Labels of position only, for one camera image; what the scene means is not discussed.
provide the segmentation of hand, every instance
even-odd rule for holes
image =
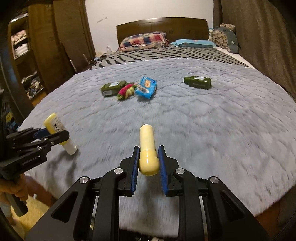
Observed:
[[[21,174],[16,183],[0,178],[0,202],[9,204],[5,193],[14,194],[21,201],[26,201],[28,199],[28,190],[25,175]]]

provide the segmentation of white wall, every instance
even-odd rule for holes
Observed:
[[[213,26],[213,0],[86,0],[86,12],[96,52],[118,48],[116,26],[147,18],[206,19]]]

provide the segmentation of blue wet wipes package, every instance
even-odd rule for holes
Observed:
[[[135,93],[137,95],[143,96],[150,99],[156,90],[156,80],[150,79],[148,77],[143,77],[141,82],[138,84]]]

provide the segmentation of silver bolt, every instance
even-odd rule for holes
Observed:
[[[183,174],[184,172],[185,172],[185,170],[183,168],[176,169],[176,173],[178,173],[178,174]]]
[[[87,183],[88,181],[89,181],[88,177],[81,177],[81,178],[79,179],[79,182],[80,182],[80,183]]]
[[[114,169],[114,173],[121,174],[121,173],[123,173],[123,170],[122,170],[122,168],[118,167],[118,168]]]
[[[216,183],[219,182],[219,179],[218,179],[217,177],[211,177],[211,178],[210,178],[210,181],[211,181],[211,183],[216,184]]]

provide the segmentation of pale yellow bottle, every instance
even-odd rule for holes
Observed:
[[[66,129],[63,123],[57,117],[56,113],[52,113],[49,117],[47,117],[43,124],[50,134],[54,134]],[[70,138],[67,141],[60,143],[60,145],[62,145],[66,152],[70,155],[73,155],[78,149],[78,147],[74,145]]]
[[[154,134],[151,125],[140,128],[140,160],[139,170],[145,176],[153,176],[159,172],[160,164],[155,150]]]

